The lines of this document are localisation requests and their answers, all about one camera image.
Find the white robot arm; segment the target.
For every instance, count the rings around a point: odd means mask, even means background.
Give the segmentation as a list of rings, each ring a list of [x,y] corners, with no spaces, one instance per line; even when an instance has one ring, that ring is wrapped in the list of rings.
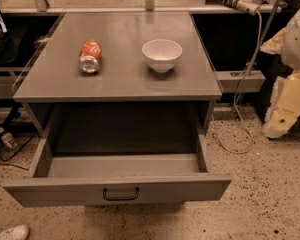
[[[276,79],[265,116],[264,134],[268,138],[280,138],[300,117],[300,9],[260,50],[279,54],[282,63],[293,69],[287,78]]]

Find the yellow foam covered gripper finger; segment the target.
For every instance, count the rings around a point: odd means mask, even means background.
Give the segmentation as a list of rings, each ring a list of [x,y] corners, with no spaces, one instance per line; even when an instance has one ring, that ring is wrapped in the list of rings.
[[[263,132],[274,139],[285,135],[300,117],[300,70],[287,78],[278,77],[273,85],[270,107]]]

